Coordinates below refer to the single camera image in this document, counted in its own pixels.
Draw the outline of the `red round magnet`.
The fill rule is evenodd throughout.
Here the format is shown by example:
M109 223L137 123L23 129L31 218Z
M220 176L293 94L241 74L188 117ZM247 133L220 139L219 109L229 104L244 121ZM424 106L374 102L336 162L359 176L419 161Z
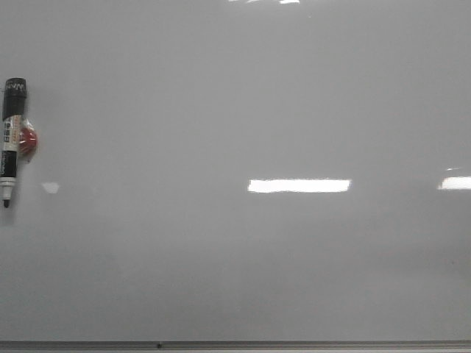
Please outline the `red round magnet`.
M19 135L19 156L23 161L30 162L38 149L38 134L29 119L21 120Z

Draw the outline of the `black whiteboard marker pen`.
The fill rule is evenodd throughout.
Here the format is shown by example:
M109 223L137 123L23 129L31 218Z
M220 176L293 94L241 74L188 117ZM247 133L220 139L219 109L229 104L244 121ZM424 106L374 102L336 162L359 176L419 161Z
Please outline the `black whiteboard marker pen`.
M17 181L21 121L27 98L25 78L14 77L5 82L1 139L1 200L10 206Z

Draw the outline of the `white whiteboard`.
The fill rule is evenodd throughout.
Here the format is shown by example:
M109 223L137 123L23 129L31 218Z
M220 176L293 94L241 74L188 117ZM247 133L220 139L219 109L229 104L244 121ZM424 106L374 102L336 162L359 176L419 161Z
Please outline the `white whiteboard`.
M3 1L16 76L3 340L470 338L468 1Z

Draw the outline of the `grey aluminium whiteboard frame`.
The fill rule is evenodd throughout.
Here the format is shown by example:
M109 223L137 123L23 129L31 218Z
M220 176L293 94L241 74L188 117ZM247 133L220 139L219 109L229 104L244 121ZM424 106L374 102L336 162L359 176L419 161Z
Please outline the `grey aluminium whiteboard frame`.
M466 351L469 340L3 340L2 349L11 350L314 350L314 351Z

